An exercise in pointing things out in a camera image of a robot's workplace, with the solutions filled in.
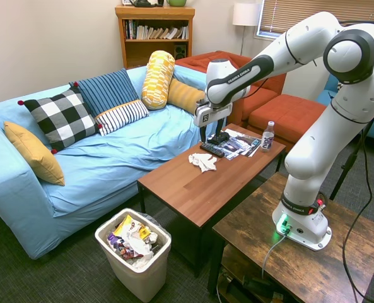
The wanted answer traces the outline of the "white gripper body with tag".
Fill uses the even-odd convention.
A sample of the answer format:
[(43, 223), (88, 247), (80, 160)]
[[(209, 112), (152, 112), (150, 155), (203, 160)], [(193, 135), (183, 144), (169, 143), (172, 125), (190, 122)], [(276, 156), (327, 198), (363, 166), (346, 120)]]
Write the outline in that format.
[(194, 112), (194, 124), (201, 128), (212, 122), (227, 118), (232, 112), (232, 104), (214, 109), (210, 102), (197, 103)]

